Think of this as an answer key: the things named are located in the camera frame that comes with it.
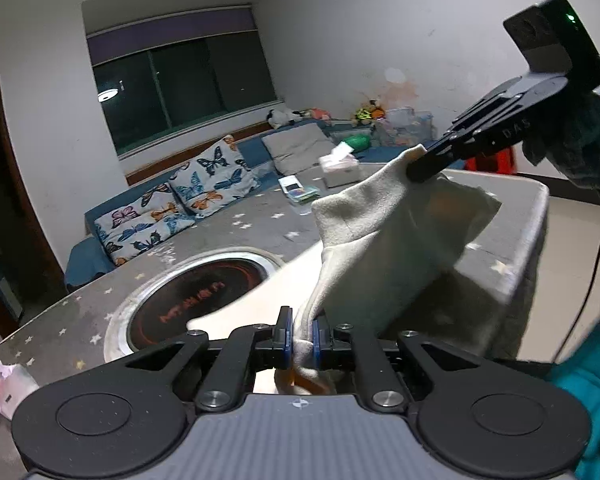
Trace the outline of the dark gloved hand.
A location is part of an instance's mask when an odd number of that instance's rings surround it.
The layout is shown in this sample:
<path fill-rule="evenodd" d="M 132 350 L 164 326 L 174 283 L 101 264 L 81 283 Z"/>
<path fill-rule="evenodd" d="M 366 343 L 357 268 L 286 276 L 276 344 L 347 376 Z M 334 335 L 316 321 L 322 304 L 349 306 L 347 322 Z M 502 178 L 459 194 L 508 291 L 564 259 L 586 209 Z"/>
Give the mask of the dark gloved hand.
<path fill-rule="evenodd" d="M 578 188 L 600 191 L 600 93 L 552 116 L 522 141 L 522 151 L 532 165 L 547 159 Z"/>

